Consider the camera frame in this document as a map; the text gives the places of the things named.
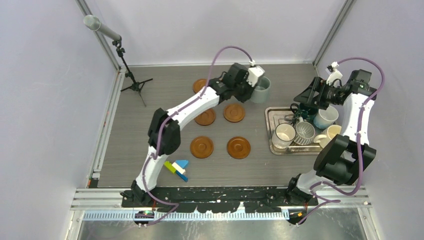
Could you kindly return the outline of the wooden coaster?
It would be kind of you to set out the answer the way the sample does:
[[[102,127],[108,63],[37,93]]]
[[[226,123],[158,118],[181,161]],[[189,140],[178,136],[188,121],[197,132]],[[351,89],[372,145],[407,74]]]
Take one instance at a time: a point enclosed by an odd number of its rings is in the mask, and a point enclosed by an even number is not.
[[[245,109],[241,104],[232,103],[224,108],[223,116],[231,123],[238,123],[244,119],[246,115]]]
[[[227,153],[234,159],[244,159],[251,152],[250,142],[241,136],[235,136],[227,142]]]
[[[215,120],[216,112],[212,108],[202,112],[194,118],[194,121],[200,126],[209,126],[213,124]]]
[[[196,158],[208,158],[213,153],[213,151],[213,141],[207,136],[198,136],[190,143],[190,152]]]
[[[198,93],[207,83],[207,79],[201,78],[196,80],[192,85],[192,90],[196,94]]]

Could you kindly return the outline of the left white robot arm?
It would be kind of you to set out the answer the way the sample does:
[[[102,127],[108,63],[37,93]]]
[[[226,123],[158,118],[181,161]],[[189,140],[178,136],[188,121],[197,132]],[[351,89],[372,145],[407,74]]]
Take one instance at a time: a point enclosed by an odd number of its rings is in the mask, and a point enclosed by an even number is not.
[[[124,200],[148,207],[153,202],[153,190],[168,156],[181,145],[181,130],[203,112],[235,97],[244,103],[253,94],[265,71],[254,62],[248,67],[234,63],[222,78],[212,78],[195,95],[183,103],[164,110],[158,108],[148,129],[148,152],[140,174],[130,190],[121,193]]]

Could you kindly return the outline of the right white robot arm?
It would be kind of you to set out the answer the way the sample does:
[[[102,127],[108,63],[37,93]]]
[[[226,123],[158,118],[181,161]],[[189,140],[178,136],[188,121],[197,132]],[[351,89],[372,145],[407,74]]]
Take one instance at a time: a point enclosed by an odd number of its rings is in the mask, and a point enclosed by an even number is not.
[[[376,157],[370,147],[368,121],[380,88],[369,85],[369,77],[351,76],[343,86],[333,86],[321,77],[294,101],[308,107],[326,110],[332,104],[341,105],[345,111],[342,130],[321,150],[313,169],[291,178],[285,198],[291,205],[308,203],[323,187],[331,187],[343,195],[354,195],[364,170]]]

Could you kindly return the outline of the ribbed grey cup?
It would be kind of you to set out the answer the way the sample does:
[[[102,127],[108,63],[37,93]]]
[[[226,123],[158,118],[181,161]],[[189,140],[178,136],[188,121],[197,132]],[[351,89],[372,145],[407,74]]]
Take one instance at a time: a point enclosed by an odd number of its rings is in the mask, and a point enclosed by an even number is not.
[[[307,146],[313,142],[316,131],[311,123],[307,122],[302,117],[299,117],[294,125],[294,129],[296,135],[293,141],[297,145]]]

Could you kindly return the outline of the ribbed clear glass cup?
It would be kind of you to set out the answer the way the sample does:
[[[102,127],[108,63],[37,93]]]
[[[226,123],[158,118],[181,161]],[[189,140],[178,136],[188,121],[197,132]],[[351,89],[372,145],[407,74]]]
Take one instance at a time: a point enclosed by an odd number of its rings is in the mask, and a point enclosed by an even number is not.
[[[279,124],[272,134],[272,145],[278,149],[285,149],[290,146],[296,136],[295,128],[289,123]]]

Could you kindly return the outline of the dark teal mug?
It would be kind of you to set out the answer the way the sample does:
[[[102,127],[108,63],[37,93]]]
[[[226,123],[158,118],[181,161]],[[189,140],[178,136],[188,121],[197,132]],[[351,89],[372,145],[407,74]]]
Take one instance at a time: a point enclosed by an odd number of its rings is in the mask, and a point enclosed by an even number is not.
[[[318,108],[307,106],[304,103],[292,103],[289,108],[294,114],[295,120],[302,118],[307,122],[312,122],[319,112]]]

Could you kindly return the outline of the white mug blue outside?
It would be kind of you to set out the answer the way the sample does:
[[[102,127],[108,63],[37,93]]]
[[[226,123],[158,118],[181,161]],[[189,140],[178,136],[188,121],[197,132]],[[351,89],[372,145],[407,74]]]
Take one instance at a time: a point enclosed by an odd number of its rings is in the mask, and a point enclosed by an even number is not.
[[[331,126],[339,118],[338,110],[333,106],[327,109],[319,109],[313,119],[313,125],[318,129],[324,130]]]

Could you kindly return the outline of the cream mug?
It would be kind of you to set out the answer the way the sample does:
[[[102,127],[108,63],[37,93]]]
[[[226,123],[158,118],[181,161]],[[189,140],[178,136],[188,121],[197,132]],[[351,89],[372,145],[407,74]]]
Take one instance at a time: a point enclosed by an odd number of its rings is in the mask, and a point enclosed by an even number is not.
[[[334,124],[327,127],[321,134],[314,137],[313,142],[319,144],[321,148],[325,148],[329,142],[337,135],[340,134],[342,127]]]

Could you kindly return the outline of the metal tray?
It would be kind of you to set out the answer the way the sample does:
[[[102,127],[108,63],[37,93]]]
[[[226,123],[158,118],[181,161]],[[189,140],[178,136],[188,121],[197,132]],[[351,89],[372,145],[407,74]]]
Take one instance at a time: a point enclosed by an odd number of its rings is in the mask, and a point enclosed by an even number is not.
[[[293,120],[294,114],[289,106],[284,107],[268,107],[264,111],[265,122],[267,128],[267,136],[269,142],[269,149],[275,155],[318,155],[323,149],[318,143],[311,143],[309,145],[299,145],[292,142],[286,148],[278,148],[272,143],[272,135],[279,124],[290,124]]]

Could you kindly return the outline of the black microphone tripod stand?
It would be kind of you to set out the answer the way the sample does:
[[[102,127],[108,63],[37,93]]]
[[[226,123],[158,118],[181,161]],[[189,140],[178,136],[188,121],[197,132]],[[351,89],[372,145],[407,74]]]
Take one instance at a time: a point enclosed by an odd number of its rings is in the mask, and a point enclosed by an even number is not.
[[[126,69],[125,77],[126,78],[130,78],[131,81],[132,81],[132,84],[130,86],[128,86],[126,88],[123,88],[120,91],[121,92],[124,92],[124,91],[127,91],[127,90],[132,90],[134,92],[137,92],[138,95],[141,98],[141,101],[142,101],[143,105],[146,107],[147,104],[145,103],[141,92],[142,92],[142,89],[144,88],[145,84],[148,83],[148,82],[150,82],[150,81],[153,81],[154,79],[153,78],[150,78],[150,79],[147,79],[147,80],[144,80],[144,81],[136,81],[134,74],[132,73],[132,71],[130,70],[128,64],[125,61],[124,53],[126,51],[122,47],[122,40],[121,39],[120,40],[113,40],[112,41],[112,45],[116,47],[116,49],[115,49],[116,50],[116,53],[117,53],[118,57],[122,60],[124,66],[125,66],[125,69]]]

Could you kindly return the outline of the coloured toy brick stack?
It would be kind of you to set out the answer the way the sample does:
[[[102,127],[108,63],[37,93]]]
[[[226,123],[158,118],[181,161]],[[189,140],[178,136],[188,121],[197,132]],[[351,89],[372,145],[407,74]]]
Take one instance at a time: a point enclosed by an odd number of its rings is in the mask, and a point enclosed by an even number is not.
[[[189,179],[186,175],[186,167],[188,166],[189,161],[185,159],[176,160],[171,163],[170,161],[165,161],[163,166],[167,168],[171,173],[179,176],[184,182],[188,182]]]

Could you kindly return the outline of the grey microphone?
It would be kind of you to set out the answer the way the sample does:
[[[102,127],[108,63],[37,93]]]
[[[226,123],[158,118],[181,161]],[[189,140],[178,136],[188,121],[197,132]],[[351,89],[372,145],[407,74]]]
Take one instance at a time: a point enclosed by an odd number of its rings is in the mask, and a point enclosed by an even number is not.
[[[122,40],[122,37],[118,33],[110,29],[107,25],[103,24],[99,18],[94,15],[86,15],[83,18],[83,23],[89,30],[101,33],[113,41]]]

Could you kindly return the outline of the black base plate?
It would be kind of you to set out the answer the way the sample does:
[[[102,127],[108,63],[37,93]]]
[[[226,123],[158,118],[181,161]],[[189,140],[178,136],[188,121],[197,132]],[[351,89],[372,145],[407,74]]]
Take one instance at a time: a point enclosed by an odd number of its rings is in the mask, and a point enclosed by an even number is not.
[[[315,198],[291,199],[286,191],[279,186],[156,187],[150,193],[130,189],[120,195],[124,208],[153,208],[160,213],[169,212],[174,204],[177,213],[234,213],[239,207],[246,213],[276,213],[282,207],[305,210],[318,204]]]

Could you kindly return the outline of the aluminium frame rail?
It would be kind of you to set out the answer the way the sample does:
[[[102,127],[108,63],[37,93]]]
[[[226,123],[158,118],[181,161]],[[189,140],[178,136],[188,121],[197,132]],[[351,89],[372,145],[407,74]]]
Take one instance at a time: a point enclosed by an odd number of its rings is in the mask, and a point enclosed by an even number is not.
[[[230,202],[227,200],[210,202],[183,203],[170,212],[163,207],[123,207],[122,188],[78,189],[71,203],[72,211],[79,211],[81,218],[88,221],[133,221],[144,225],[154,221],[247,221],[247,220],[290,220],[303,218],[315,208],[322,209],[357,209],[363,213],[371,208],[372,203],[365,189],[355,195],[341,195],[334,189],[325,187],[318,191],[321,199],[308,206],[267,207],[263,203],[251,205],[246,201]]]

